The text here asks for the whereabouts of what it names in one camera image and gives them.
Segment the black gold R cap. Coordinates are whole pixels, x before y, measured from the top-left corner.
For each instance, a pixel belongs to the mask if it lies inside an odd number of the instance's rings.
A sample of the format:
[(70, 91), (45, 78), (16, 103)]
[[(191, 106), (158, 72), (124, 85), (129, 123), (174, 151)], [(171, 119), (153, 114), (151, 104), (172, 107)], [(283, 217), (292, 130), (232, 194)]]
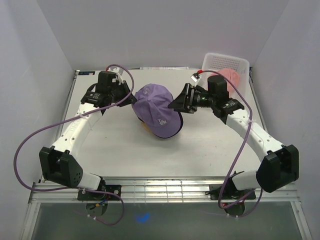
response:
[(181, 131), (183, 124), (182, 115), (178, 112), (173, 112), (171, 119), (160, 127), (158, 136), (163, 139), (171, 138)]

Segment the purple baseball cap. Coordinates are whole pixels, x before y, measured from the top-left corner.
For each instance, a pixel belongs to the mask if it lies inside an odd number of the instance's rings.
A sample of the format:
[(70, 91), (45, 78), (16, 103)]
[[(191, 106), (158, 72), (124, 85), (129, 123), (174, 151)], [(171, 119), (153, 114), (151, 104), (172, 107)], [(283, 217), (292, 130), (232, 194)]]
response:
[(171, 92), (163, 85), (150, 83), (137, 91), (134, 97), (137, 102), (131, 106), (135, 115), (150, 128), (155, 136), (159, 137), (161, 126), (166, 124), (176, 112), (168, 108), (173, 101)]

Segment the pink LA baseball cap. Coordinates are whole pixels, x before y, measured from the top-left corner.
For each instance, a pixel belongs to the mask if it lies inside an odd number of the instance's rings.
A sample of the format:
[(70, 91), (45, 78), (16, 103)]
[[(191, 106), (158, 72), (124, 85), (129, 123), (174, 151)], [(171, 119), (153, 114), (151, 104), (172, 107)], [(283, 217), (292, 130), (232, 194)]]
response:
[[(231, 68), (223, 68), (218, 72), (224, 77), (228, 78), (236, 88), (238, 87), (238, 83), (240, 82), (241, 77), (235, 70)], [(230, 85), (229, 82), (227, 82), (227, 91), (229, 92), (230, 97), (235, 92), (234, 88)]]

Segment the tan baseball cap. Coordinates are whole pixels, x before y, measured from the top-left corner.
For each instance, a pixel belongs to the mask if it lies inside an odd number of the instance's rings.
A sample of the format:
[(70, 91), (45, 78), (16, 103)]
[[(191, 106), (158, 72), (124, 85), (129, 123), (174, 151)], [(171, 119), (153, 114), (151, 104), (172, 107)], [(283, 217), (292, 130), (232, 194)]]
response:
[(148, 133), (152, 133), (151, 129), (143, 121), (141, 121), (140, 123), (141, 123), (142, 128), (145, 131), (147, 131)]

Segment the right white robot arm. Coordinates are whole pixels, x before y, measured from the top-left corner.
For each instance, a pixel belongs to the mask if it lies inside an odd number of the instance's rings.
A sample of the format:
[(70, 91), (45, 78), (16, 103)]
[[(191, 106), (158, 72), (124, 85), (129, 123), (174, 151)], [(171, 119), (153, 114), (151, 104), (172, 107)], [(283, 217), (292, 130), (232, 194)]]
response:
[(210, 108), (226, 126), (239, 134), (260, 160), (257, 170), (228, 176), (222, 191), (237, 199), (244, 190), (262, 189), (272, 193), (299, 178), (299, 151), (284, 145), (252, 120), (252, 110), (242, 100), (231, 98), (228, 81), (222, 75), (207, 79), (207, 89), (184, 85), (182, 92), (168, 105), (176, 112), (193, 114), (198, 108)]

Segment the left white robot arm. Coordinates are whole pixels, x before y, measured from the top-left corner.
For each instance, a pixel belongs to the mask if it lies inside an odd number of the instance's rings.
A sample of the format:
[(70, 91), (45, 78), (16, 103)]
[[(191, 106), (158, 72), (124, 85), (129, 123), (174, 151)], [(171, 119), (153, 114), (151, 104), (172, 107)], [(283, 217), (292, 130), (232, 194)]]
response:
[(124, 107), (137, 100), (125, 80), (124, 69), (111, 66), (98, 74), (80, 100), (75, 120), (65, 128), (61, 136), (39, 152), (43, 178), (72, 189), (88, 189), (88, 193), (100, 200), (106, 195), (102, 177), (87, 173), (77, 162), (77, 155), (94, 125), (111, 105)]

